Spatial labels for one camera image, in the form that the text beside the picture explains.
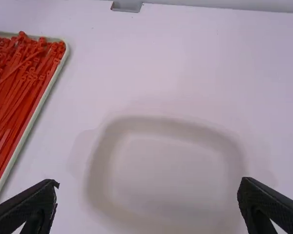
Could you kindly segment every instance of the tray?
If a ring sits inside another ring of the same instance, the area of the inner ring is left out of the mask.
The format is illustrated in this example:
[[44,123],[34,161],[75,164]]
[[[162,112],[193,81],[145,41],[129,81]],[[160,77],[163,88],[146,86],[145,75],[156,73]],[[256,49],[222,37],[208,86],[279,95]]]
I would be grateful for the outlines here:
[[[18,33],[7,33],[7,32],[1,32],[0,31],[0,37],[11,38],[11,37],[17,36],[17,35],[18,35]],[[25,130],[24,130],[24,132],[23,132],[23,134],[21,136],[21,138],[19,139],[19,142],[18,142],[18,144],[17,144],[17,146],[16,146],[16,148],[15,148],[15,150],[14,150],[14,152],[13,152],[13,154],[12,154],[12,156],[11,156],[9,162],[8,162],[8,164],[6,165],[3,174],[0,177],[0,191],[1,191],[5,181],[7,179],[7,177],[9,176],[9,173],[10,173],[10,171],[11,171],[11,169],[12,169],[12,167],[13,167],[13,165],[14,165],[14,163],[15,163],[15,161],[16,161],[16,159],[17,159],[17,157],[18,157],[18,155],[19,155],[19,153],[20,153],[20,151],[21,151],[21,149],[22,149],[27,137],[28,137],[28,134],[30,133],[30,130],[32,129],[32,127],[33,127],[33,125],[35,123],[35,120],[36,120],[38,114],[40,113],[40,111],[42,109],[42,106],[43,106],[45,100],[47,99],[47,97],[48,97],[48,95],[49,95],[49,93],[50,93],[50,91],[51,91],[51,89],[52,89],[52,87],[53,87],[53,85],[54,85],[59,73],[60,73],[60,70],[62,69],[62,67],[63,67],[63,65],[64,65],[64,63],[65,63],[65,61],[66,61],[66,59],[68,57],[68,54],[69,54],[69,46],[62,39],[46,37],[44,35],[40,35],[40,36],[28,35],[28,36],[30,38],[32,38],[32,39],[37,39],[37,40],[40,37],[45,37],[47,39],[47,41],[49,41],[49,42],[63,41],[65,43],[66,50],[65,50],[65,53],[63,55],[63,58],[61,59],[60,64],[58,65],[53,77],[51,78],[51,80],[50,80],[50,82],[49,82],[49,84],[48,84],[43,96],[41,97],[41,99],[40,99],[40,101],[39,101],[34,113],[32,114],[32,117],[30,118],[30,121],[28,122],[28,124],[27,124],[27,126],[26,126],[26,128],[25,128]]]

